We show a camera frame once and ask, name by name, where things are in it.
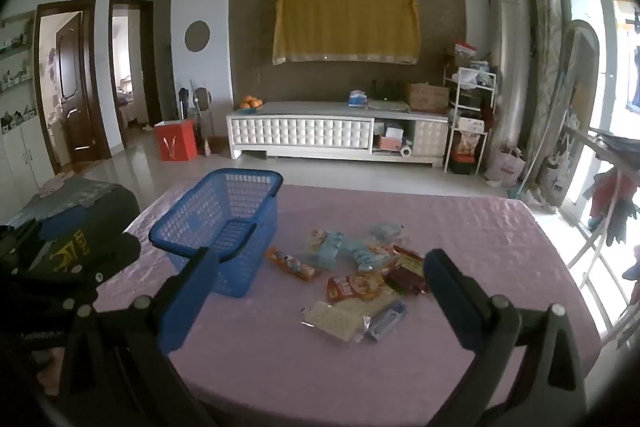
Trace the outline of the orange long snack bar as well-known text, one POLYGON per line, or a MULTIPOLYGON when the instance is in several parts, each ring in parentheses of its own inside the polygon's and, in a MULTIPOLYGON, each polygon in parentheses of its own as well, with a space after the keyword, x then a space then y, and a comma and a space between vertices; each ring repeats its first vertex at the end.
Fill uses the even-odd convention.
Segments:
POLYGON ((320 271, 311 265, 299 261, 298 259, 282 253, 279 249, 271 247, 265 252, 265 258, 282 271, 297 277, 304 282, 310 282, 320 275, 320 271))

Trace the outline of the clear blue candy bag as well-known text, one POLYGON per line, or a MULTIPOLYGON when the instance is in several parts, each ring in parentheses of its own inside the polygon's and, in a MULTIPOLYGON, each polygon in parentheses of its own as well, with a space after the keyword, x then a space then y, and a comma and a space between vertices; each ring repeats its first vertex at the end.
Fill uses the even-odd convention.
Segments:
POLYGON ((314 267, 335 270, 340 262, 350 260, 361 273, 382 270, 396 259, 392 246, 373 237, 351 239, 342 232, 326 230, 311 231, 300 253, 314 267))

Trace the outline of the dark maroon snack packet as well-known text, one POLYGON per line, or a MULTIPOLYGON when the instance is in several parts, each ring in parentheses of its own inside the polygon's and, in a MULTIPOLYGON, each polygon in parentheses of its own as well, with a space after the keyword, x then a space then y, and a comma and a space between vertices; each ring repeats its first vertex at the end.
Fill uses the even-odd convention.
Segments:
POLYGON ((399 294, 428 294, 430 288, 424 279, 424 258, 411 249, 394 245, 396 260, 390 272, 386 274, 385 283, 399 294))

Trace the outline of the green edged cracker pack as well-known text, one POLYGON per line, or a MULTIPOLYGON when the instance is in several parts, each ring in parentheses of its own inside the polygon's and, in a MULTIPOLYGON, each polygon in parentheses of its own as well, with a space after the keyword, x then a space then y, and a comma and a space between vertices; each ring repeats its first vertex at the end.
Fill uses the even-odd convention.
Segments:
POLYGON ((302 323, 342 341, 359 341, 368 331, 371 319, 323 301, 302 311, 302 323))

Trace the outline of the small blue wafer packet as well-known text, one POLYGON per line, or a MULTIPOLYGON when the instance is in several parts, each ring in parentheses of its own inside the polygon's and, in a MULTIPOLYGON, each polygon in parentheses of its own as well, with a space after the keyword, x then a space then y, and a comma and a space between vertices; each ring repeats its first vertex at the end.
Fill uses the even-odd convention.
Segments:
POLYGON ((408 312, 405 303, 397 301, 385 310, 376 314, 370 322, 367 336, 375 341, 380 341, 393 332, 408 312))

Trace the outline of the red orange snack packet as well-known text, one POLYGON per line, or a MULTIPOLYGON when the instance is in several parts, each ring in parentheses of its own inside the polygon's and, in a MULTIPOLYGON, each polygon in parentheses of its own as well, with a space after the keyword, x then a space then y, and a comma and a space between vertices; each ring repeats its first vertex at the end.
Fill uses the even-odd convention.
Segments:
POLYGON ((330 303, 348 299, 372 301, 382 298, 393 303, 400 295, 386 284, 380 272, 371 272, 330 277, 326 282, 326 298, 330 303))

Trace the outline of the clear grey biscuit bag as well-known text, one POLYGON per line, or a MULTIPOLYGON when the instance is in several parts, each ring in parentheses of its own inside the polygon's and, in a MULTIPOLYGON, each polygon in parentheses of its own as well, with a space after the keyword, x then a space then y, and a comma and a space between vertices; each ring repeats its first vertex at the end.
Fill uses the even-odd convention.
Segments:
POLYGON ((405 227, 399 223, 384 222, 370 228, 370 234, 381 243, 401 243, 405 237, 405 227))

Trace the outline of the oranges on plate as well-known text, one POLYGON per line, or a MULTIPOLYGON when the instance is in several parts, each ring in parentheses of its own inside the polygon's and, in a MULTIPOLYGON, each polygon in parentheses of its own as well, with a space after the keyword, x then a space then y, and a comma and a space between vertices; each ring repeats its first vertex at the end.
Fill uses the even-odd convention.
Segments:
POLYGON ((254 96, 247 95, 242 98, 242 101, 239 105, 239 109, 249 110, 249 109, 258 109, 262 107, 264 102, 261 98, 255 98, 254 96))

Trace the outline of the white pink shopping bag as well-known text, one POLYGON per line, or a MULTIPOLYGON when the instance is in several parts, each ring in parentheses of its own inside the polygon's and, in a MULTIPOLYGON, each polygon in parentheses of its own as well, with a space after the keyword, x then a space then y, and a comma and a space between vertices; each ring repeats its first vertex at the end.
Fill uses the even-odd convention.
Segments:
POLYGON ((503 148, 490 158, 485 171, 486 179, 499 183, 503 187, 512 187, 518 182, 525 164, 526 161, 519 148, 503 148))

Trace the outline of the dark wooden door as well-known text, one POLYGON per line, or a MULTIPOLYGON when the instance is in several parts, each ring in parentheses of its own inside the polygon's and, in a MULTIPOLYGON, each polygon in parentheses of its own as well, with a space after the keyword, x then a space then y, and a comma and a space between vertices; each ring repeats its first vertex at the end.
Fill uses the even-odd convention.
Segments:
POLYGON ((74 164, 93 162, 98 158, 87 101, 81 23, 78 13, 55 35, 63 130, 74 164))

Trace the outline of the white tufted tv cabinet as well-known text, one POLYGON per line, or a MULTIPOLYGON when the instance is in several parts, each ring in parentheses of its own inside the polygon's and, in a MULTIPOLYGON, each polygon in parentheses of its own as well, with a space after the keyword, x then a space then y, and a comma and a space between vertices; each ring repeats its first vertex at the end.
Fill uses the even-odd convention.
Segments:
POLYGON ((444 115, 349 107, 345 103, 269 102, 227 116, 231 157, 402 162, 440 167, 448 118, 444 115), (401 157, 404 145, 410 157, 401 157))

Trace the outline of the blue tissue box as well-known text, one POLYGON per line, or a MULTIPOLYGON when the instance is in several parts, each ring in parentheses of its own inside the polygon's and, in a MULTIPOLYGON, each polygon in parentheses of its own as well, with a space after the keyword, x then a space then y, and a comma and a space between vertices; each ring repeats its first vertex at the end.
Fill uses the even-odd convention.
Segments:
POLYGON ((366 108, 369 98, 366 92, 361 90, 352 90, 349 92, 348 106, 355 108, 366 108))

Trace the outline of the brown cardboard box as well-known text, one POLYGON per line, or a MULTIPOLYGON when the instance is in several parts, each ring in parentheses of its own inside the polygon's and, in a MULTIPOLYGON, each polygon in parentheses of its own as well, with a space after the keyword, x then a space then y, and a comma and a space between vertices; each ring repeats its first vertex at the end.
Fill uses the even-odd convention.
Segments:
POLYGON ((428 83, 408 83, 407 98, 413 112, 443 114, 449 104, 449 89, 428 83))

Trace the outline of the yellow cloth tv cover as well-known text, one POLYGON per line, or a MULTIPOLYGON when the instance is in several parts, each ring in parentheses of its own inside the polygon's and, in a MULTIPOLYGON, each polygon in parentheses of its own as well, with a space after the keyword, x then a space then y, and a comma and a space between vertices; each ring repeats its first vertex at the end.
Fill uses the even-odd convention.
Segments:
POLYGON ((272 62, 414 65, 421 29, 416 0, 278 0, 272 62))

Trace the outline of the silver standing air conditioner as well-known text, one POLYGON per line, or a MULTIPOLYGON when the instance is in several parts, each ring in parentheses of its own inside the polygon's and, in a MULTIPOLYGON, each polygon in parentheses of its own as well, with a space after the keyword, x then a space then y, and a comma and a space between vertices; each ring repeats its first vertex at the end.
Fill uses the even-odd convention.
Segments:
POLYGON ((490 161, 517 146, 523 126, 530 64, 529 0, 490 0, 490 64, 497 73, 490 161))

